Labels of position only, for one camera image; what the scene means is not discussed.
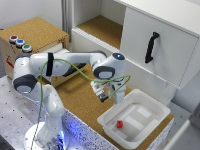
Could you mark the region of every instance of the cabinet handle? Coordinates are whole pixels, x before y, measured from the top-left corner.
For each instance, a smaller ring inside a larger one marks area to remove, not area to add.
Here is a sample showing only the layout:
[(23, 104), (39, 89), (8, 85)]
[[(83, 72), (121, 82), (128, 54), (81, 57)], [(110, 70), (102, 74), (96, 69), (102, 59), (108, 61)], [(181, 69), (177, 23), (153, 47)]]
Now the cabinet handle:
[(153, 60), (153, 57), (151, 56), (152, 50), (153, 50), (153, 45), (154, 45), (154, 40), (157, 39), (160, 35), (156, 32), (153, 32), (153, 36), (151, 37), (149, 41), (149, 45), (147, 48), (147, 54), (145, 57), (145, 63), (148, 64)]

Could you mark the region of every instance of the brown box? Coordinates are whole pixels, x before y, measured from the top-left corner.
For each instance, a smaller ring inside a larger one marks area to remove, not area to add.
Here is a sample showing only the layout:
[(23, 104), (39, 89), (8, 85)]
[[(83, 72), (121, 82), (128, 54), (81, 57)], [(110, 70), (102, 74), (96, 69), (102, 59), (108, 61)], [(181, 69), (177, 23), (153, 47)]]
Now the brown box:
[[(12, 27), (0, 31), (0, 51), (3, 59), (6, 74), (13, 78), (13, 67), (15, 58), (22, 53), (21, 49), (10, 44), (9, 38), (12, 35), (17, 35), (19, 39), (25, 40), (33, 48), (32, 53), (40, 53), (56, 46), (59, 43), (63, 44), (63, 48), (69, 49), (68, 33), (53, 26), (40, 17), (36, 17), (25, 22), (19, 23)], [(51, 77), (51, 84), (56, 87), (63, 83), (68, 78)]]

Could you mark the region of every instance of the white plastic bin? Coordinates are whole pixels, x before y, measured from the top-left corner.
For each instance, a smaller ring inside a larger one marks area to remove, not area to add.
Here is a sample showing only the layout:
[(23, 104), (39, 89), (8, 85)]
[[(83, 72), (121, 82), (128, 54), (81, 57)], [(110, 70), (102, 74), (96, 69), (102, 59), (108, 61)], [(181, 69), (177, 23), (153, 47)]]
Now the white plastic bin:
[[(170, 109), (140, 90), (133, 90), (122, 104), (111, 107), (97, 120), (105, 133), (126, 149), (137, 148), (169, 115)], [(123, 128), (117, 128), (117, 120)]]

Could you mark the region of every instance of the cabinet door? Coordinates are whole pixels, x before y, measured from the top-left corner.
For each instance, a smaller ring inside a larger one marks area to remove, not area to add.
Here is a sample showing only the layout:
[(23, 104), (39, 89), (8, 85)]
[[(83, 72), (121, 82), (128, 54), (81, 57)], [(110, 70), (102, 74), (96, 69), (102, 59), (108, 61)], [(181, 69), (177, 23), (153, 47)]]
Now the cabinet door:
[[(145, 63), (153, 32), (160, 35), (154, 40), (151, 56)], [(127, 8), (120, 51), (126, 58), (156, 75), (179, 86), (198, 38), (145, 14)]]

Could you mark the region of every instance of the cable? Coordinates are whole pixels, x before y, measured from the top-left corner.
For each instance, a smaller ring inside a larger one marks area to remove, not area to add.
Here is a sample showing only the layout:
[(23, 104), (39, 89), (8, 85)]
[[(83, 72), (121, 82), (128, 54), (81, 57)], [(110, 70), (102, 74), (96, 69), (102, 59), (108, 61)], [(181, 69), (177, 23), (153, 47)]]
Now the cable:
[[(54, 60), (60, 60), (60, 61), (64, 61), (64, 62), (67, 62), (68, 64), (70, 64), (71, 66), (73, 66), (77, 71), (80, 72), (80, 74), (82, 74), (86, 79), (90, 80), (90, 81), (94, 81), (94, 82), (99, 82), (99, 83), (105, 83), (105, 82), (110, 82), (110, 81), (115, 81), (115, 80), (118, 80), (118, 79), (121, 79), (121, 78), (128, 78), (124, 84), (122, 84), (119, 88), (117, 88), (114, 92), (112, 92), (108, 97), (112, 97), (113, 94), (115, 94), (121, 87), (123, 87), (131, 78), (130, 75), (126, 75), (126, 76), (122, 76), (122, 77), (118, 77), (118, 78), (114, 78), (114, 79), (110, 79), (110, 80), (94, 80), (94, 79), (91, 79), (89, 78), (86, 74), (84, 74), (80, 69), (78, 69), (74, 64), (72, 64), (71, 62), (67, 61), (67, 60), (63, 60), (63, 59), (54, 59)], [(48, 61), (46, 61), (44, 63), (44, 65), (42, 66), (42, 69), (41, 69), (41, 73), (40, 73), (40, 86), (41, 86), (41, 103), (40, 103), (40, 110), (39, 110), (39, 116), (38, 116), (38, 122), (37, 122), (37, 127), (36, 127), (36, 130), (35, 130), (35, 133), (34, 133), (34, 137), (33, 137), (33, 140), (32, 140), (32, 144), (31, 144), (31, 150), (32, 150), (32, 147), (33, 147), (33, 141), (35, 139), (35, 135), (37, 133), (37, 130), (38, 130), (38, 125), (39, 125), (39, 122), (40, 122), (40, 115), (41, 115), (41, 110), (42, 110), (42, 103), (43, 103), (43, 89), (42, 89), (42, 74), (43, 74), (43, 70), (44, 70), (44, 67), (45, 65), (47, 64)]]

